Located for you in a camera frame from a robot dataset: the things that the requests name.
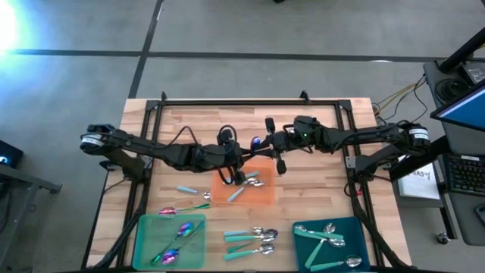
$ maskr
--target teal tray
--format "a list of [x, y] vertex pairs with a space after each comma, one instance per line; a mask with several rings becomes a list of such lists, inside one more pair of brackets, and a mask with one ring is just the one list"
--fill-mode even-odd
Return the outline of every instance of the teal tray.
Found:
[[[359, 272], [369, 271], [371, 264], [369, 262], [369, 255], [367, 247], [365, 246], [364, 234], [362, 233], [361, 225], [356, 217], [335, 218], [317, 221], [300, 221], [293, 224], [293, 228], [302, 224], [309, 231], [322, 231], [324, 226], [328, 223], [333, 223], [336, 226], [335, 233], [344, 236], [346, 245], [341, 248], [331, 247], [325, 242], [318, 252], [312, 265], [319, 265], [328, 262], [343, 261], [349, 255], [357, 255], [362, 258], [362, 264], [356, 268], [350, 268], [347, 265], [339, 265], [332, 268], [320, 270], [317, 272]], [[293, 232], [293, 239], [295, 242], [296, 261], [298, 262], [298, 269], [300, 273], [311, 272], [305, 267], [307, 258], [313, 252], [313, 249], [320, 243], [320, 240], [302, 237], [295, 235]]]
[[[162, 265], [161, 261], [155, 265], [150, 260], [162, 251], [177, 235], [182, 224], [191, 221], [196, 227], [205, 221], [204, 215], [143, 215], [138, 221], [135, 249], [132, 266], [136, 270], [165, 271], [167, 269], [198, 269], [205, 263], [205, 227], [195, 234], [179, 252], [177, 260], [169, 265]], [[171, 245], [177, 248], [186, 238], [181, 237]]]

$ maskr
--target wooden table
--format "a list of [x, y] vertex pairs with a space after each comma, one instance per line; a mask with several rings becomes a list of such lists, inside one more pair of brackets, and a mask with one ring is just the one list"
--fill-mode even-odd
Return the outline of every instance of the wooden table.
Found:
[[[371, 100], [350, 100], [357, 128], [375, 126]], [[145, 99], [127, 100], [120, 129], [139, 136], [145, 105]], [[168, 143], [182, 126], [189, 125], [201, 144], [216, 143], [215, 137], [219, 128], [223, 124], [232, 124], [237, 129], [238, 142], [242, 143], [243, 147], [249, 147], [251, 138], [263, 137], [266, 134], [265, 118], [272, 117], [277, 130], [281, 130], [284, 124], [292, 124], [296, 115], [313, 116], [327, 127], [337, 127], [335, 110], [330, 106], [169, 106], [163, 108], [158, 141]], [[190, 142], [192, 140], [188, 133], [181, 135], [178, 141]], [[371, 154], [380, 148], [381, 144], [361, 146], [363, 154]], [[197, 211], [205, 214], [208, 219], [207, 256], [202, 270], [295, 271], [297, 268], [290, 230], [293, 222], [352, 215], [350, 198], [343, 193], [346, 174], [341, 152], [334, 155], [320, 152], [309, 155], [303, 151], [293, 151], [284, 154], [284, 159], [287, 173], [276, 177], [274, 206], [211, 204], [210, 209]], [[383, 171], [377, 173], [387, 176]], [[110, 173], [106, 186], [109, 187], [121, 178], [120, 171]], [[159, 209], [166, 206], [182, 208], [200, 205], [204, 202], [200, 196], [180, 193], [176, 186], [184, 185], [196, 190], [207, 190], [211, 186], [211, 181], [212, 173], [179, 172], [156, 159], [147, 213], [157, 214]], [[130, 183], [121, 184], [104, 195], [87, 266], [96, 264], [118, 237], [123, 226], [129, 188]], [[379, 232], [398, 257], [411, 264], [391, 183], [376, 179], [369, 183], [369, 188]], [[256, 225], [276, 228], [280, 232], [274, 241], [275, 252], [270, 256], [253, 255], [225, 262], [222, 256], [229, 244], [224, 242], [222, 232], [249, 229]], [[131, 263], [134, 234], [135, 231], [128, 242], [126, 265]], [[367, 231], [365, 236], [371, 264], [375, 264], [371, 238]]]

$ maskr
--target chair wheel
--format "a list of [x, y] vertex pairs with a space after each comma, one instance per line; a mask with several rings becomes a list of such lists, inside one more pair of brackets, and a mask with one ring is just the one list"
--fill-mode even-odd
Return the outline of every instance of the chair wheel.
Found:
[[436, 240], [438, 243], [445, 245], [449, 242], [448, 234], [446, 232], [440, 233], [436, 236]]

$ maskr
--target gray floor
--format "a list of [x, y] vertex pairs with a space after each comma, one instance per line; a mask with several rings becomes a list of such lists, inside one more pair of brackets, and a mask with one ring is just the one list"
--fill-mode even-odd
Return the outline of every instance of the gray floor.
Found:
[[[155, 0], [22, 1], [15, 8], [19, 49], [141, 50]], [[152, 51], [325, 55], [447, 56], [485, 25], [479, 0], [166, 0]], [[485, 56], [485, 50], [477, 52]], [[91, 123], [119, 124], [138, 58], [0, 56], [0, 139], [20, 147], [21, 168], [64, 185], [39, 193], [10, 254], [34, 272], [80, 267], [101, 194], [100, 158], [84, 155], [79, 135]], [[367, 96], [379, 101], [415, 82], [420, 63], [150, 58], [138, 98]], [[418, 95], [433, 108], [429, 90]], [[423, 111], [414, 96], [399, 119]], [[422, 118], [434, 139], [437, 121]], [[435, 243], [437, 209], [400, 208], [413, 264], [483, 272], [485, 248]]]

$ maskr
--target white paper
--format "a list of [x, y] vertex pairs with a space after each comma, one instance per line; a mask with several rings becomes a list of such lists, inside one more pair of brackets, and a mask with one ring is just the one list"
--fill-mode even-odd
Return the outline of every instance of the white paper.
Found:
[[440, 199], [434, 166], [430, 163], [398, 180], [399, 194], [404, 197]]

